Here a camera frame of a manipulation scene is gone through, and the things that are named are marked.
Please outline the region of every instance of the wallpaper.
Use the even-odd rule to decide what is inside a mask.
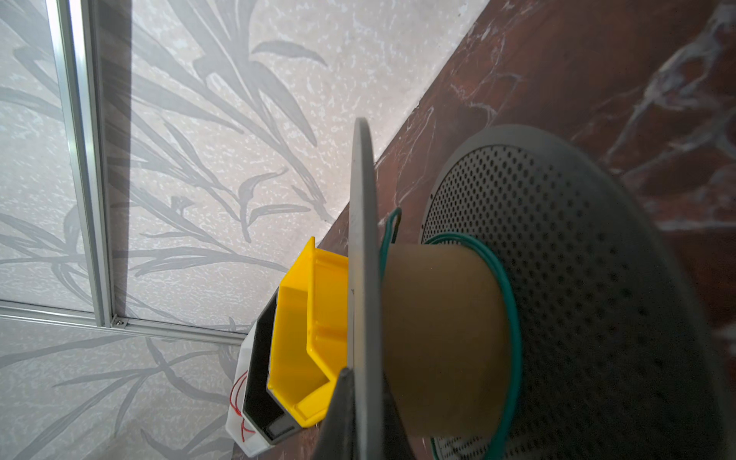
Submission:
[[[0,321],[0,459],[230,459],[237,347]]]
[[[100,2],[118,312],[247,330],[483,5]]]
[[[92,311],[43,1],[0,1],[0,69],[0,299]]]

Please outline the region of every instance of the spool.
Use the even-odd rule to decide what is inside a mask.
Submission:
[[[459,245],[393,244],[383,279],[383,365],[407,434],[488,436],[511,368],[501,290]]]

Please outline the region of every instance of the red marble surface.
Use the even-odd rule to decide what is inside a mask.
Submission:
[[[637,198],[736,387],[736,1],[492,0],[376,164],[381,222],[401,206],[398,239],[416,242],[445,161],[510,123],[569,140]],[[347,209],[320,247],[347,254]],[[259,458],[307,459],[317,432]]]

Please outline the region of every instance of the black plastic container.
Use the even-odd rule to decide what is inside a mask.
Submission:
[[[276,317],[276,299],[278,289],[274,292],[265,309],[256,321],[253,351],[250,356],[248,379],[245,383],[245,400],[243,415],[270,444],[275,445],[302,427],[284,410],[279,402],[271,396],[266,388],[271,361],[271,340],[274,333]]]

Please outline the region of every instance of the white plastic container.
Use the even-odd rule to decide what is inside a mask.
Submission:
[[[248,333],[245,341],[240,346],[240,353],[238,354],[238,366],[236,367],[235,378],[233,382],[233,394],[231,401],[239,409],[243,408],[243,399],[245,398],[245,383],[238,381],[250,367],[250,353],[253,351],[253,339],[255,338],[255,326]],[[261,436],[248,419],[244,419],[242,416],[235,412],[232,406],[227,407],[227,422],[225,423],[225,430],[232,436],[238,446],[245,452],[245,455],[249,457],[255,457],[259,453],[265,452],[272,446]]]

